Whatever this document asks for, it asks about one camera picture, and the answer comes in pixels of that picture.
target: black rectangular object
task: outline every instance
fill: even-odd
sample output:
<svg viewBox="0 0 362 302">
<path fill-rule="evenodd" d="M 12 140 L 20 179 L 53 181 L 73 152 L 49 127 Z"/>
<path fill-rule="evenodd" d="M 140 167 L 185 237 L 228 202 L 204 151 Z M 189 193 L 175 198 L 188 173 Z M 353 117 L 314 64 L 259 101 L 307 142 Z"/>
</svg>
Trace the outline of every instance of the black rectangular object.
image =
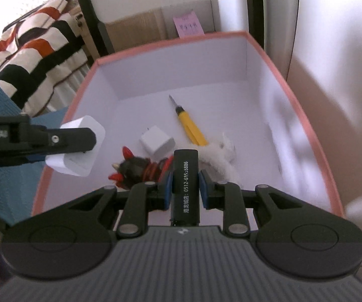
<svg viewBox="0 0 362 302">
<path fill-rule="evenodd" d="M 174 152 L 172 180 L 172 225 L 197 226 L 199 214 L 198 151 Z"/>
</svg>

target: bed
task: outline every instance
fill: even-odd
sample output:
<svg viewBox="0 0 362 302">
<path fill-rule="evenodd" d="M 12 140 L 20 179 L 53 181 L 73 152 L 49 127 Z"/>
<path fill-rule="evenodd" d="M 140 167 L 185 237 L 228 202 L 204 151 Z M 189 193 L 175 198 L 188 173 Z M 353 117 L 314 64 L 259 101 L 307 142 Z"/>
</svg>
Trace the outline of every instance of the bed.
<svg viewBox="0 0 362 302">
<path fill-rule="evenodd" d="M 73 0 L 49 0 L 3 29 L 0 88 L 30 116 L 68 106 L 89 71 Z"/>
</svg>

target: white charger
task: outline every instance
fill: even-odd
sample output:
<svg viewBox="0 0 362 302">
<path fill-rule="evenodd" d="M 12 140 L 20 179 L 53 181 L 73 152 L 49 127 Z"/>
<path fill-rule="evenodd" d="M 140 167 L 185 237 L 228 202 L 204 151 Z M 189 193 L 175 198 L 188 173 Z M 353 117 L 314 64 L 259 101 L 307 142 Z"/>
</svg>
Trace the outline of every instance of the white charger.
<svg viewBox="0 0 362 302">
<path fill-rule="evenodd" d="M 140 142 L 147 153 L 156 160 L 164 158 L 175 147 L 175 140 L 156 125 L 140 137 Z"/>
<path fill-rule="evenodd" d="M 47 155 L 45 157 L 45 163 L 60 173 L 81 177 L 88 176 L 105 138 L 104 127 L 91 116 L 84 116 L 63 124 L 61 128 L 89 128 L 95 134 L 96 144 L 92 150 L 87 152 Z"/>
</svg>

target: blanket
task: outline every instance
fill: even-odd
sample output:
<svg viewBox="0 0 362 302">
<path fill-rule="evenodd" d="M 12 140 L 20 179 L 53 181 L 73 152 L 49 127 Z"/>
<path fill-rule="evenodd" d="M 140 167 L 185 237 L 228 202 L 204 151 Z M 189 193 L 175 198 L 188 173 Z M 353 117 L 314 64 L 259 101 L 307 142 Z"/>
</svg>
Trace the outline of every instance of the blanket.
<svg viewBox="0 0 362 302">
<path fill-rule="evenodd" d="M 0 39 L 0 88 L 23 112 L 35 116 L 53 88 L 87 61 L 69 0 L 50 0 L 9 27 Z"/>
</svg>

